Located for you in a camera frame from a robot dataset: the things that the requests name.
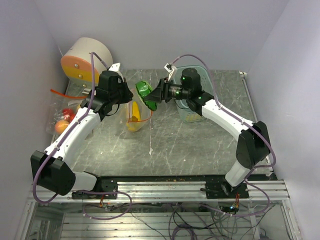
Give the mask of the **toy watermelon slice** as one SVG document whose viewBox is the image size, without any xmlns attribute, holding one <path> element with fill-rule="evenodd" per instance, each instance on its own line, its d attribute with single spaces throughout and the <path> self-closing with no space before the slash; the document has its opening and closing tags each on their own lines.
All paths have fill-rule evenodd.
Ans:
<svg viewBox="0 0 320 240">
<path fill-rule="evenodd" d="M 153 91 L 151 85 L 147 81 L 141 80 L 135 84 L 135 89 L 144 106 L 152 112 L 155 112 L 158 107 L 157 103 L 150 100 L 145 100 L 145 97 Z"/>
</svg>

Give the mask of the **clear orange-zip bag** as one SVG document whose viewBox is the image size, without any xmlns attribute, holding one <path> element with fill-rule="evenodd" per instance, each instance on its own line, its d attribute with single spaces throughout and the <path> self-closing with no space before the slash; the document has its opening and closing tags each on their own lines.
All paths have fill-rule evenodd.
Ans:
<svg viewBox="0 0 320 240">
<path fill-rule="evenodd" d="M 121 120 L 129 132 L 139 131 L 152 117 L 153 111 L 147 108 L 139 98 L 125 103 L 121 111 Z"/>
<path fill-rule="evenodd" d="M 51 135 L 61 135 L 80 108 L 81 102 L 86 95 L 66 95 L 51 89 L 51 99 L 49 105 L 49 115 L 46 124 L 46 131 Z"/>
</svg>

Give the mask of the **yellow toy banana bunch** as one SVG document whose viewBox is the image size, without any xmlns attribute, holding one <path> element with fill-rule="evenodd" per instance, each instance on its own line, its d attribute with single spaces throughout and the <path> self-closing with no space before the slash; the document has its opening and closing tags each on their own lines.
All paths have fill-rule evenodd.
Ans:
<svg viewBox="0 0 320 240">
<path fill-rule="evenodd" d="M 139 131 L 145 124 L 143 108 L 137 101 L 131 101 L 126 106 L 126 127 L 130 132 Z"/>
</svg>

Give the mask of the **red toy wax apple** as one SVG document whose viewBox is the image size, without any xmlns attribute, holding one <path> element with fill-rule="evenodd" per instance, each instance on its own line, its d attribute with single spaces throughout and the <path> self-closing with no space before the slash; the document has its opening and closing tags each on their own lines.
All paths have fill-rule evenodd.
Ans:
<svg viewBox="0 0 320 240">
<path fill-rule="evenodd" d="M 71 108 L 63 108 L 62 109 L 62 114 L 64 115 L 70 115 L 70 114 L 74 114 L 74 111 Z"/>
</svg>

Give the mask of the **red toy pear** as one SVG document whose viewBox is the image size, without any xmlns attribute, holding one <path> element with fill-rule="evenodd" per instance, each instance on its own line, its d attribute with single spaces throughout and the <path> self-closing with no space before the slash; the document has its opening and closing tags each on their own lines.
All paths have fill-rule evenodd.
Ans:
<svg viewBox="0 0 320 240">
<path fill-rule="evenodd" d="M 73 119 L 75 118 L 75 114 L 66 114 L 63 116 L 63 119 L 67 121 L 68 123 L 71 123 Z"/>
</svg>

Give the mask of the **clear orange-zip top bag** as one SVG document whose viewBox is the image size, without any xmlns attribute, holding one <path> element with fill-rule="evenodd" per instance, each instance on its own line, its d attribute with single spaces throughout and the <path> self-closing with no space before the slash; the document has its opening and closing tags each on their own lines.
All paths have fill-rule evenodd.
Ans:
<svg viewBox="0 0 320 240">
<path fill-rule="evenodd" d="M 46 131 L 51 135 L 61 135 L 80 108 L 81 102 L 86 95 L 66 95 L 51 89 L 51 99 L 49 105 L 49 115 L 46 124 Z"/>
</svg>

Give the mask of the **pink toy peach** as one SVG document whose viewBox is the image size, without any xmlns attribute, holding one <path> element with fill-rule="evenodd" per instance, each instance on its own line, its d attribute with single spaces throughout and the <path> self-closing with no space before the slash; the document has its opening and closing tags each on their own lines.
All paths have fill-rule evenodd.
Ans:
<svg viewBox="0 0 320 240">
<path fill-rule="evenodd" d="M 57 121 L 54 126 L 55 132 L 57 134 L 61 135 L 66 130 L 66 128 L 69 126 L 69 124 L 70 123 L 64 119 Z"/>
</svg>

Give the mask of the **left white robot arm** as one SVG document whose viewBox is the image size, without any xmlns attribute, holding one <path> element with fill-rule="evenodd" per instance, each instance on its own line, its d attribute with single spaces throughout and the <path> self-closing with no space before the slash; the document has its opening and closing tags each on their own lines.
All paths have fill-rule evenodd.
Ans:
<svg viewBox="0 0 320 240">
<path fill-rule="evenodd" d="M 116 70 L 104 70 L 98 85 L 80 105 L 76 116 L 58 139 L 44 151 L 36 150 L 30 157 L 33 184 L 32 194 L 39 202 L 36 187 L 41 186 L 56 196 L 65 196 L 72 190 L 84 191 L 96 199 L 102 193 L 98 176 L 87 172 L 74 172 L 69 161 L 85 138 L 108 117 L 113 106 L 130 102 L 133 93 L 122 74 Z"/>
</svg>

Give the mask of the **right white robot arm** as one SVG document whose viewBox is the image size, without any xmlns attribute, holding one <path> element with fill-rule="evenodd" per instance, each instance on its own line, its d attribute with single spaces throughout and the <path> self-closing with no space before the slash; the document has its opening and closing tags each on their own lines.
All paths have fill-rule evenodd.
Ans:
<svg viewBox="0 0 320 240">
<path fill-rule="evenodd" d="M 219 103 L 203 90 L 201 76 L 194 68 L 182 70 L 180 84 L 173 83 L 169 77 L 162 78 L 155 89 L 142 97 L 146 106 L 172 99 L 185 100 L 191 111 L 215 122 L 236 139 L 235 163 L 218 188 L 224 197 L 233 197 L 258 163 L 273 152 L 266 124 L 240 117 Z"/>
</svg>

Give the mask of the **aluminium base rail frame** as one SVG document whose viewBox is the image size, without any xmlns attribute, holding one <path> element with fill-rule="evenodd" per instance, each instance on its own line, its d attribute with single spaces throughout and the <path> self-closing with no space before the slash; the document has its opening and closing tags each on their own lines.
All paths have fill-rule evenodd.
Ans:
<svg viewBox="0 0 320 240">
<path fill-rule="evenodd" d="M 96 189 L 27 197 L 18 240 L 300 240 L 283 180 L 252 175 L 102 177 Z"/>
</svg>

